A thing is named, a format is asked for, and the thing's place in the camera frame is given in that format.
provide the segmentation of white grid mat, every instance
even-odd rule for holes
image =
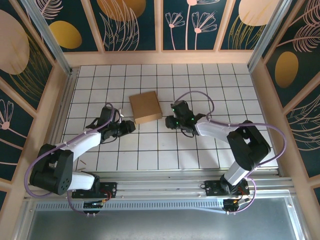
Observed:
[[[100,116],[105,102],[122,108],[124,119],[133,120],[129,96],[156,91],[163,118],[136,126],[134,133],[92,148],[74,162],[77,171],[126,171],[229,168],[234,162],[230,146],[213,137],[185,137],[165,126],[173,115],[170,103],[197,90],[214,101],[212,117],[242,123],[264,123],[255,89],[245,64],[146,64],[98,65],[80,68],[64,128],[63,141],[81,133]],[[208,113],[205,96],[193,93],[183,98],[194,114]],[[258,127],[271,146],[265,127]],[[266,157],[274,156],[273,151]],[[277,167],[274,160],[265,167]]]

